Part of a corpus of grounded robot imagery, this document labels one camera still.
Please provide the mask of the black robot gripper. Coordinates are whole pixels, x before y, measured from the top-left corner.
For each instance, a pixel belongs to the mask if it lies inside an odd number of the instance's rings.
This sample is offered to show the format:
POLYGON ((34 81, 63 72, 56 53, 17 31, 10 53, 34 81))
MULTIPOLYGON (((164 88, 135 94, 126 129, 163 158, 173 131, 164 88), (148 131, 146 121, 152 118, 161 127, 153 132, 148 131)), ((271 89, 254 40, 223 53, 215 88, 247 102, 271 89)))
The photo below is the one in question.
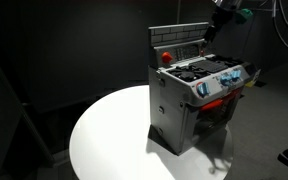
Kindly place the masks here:
POLYGON ((204 35, 204 40, 206 43, 209 43, 214 39, 217 29, 220 29, 223 25, 229 22, 233 17, 233 13, 234 10, 231 8, 215 8, 212 15, 213 26, 209 26, 204 35))

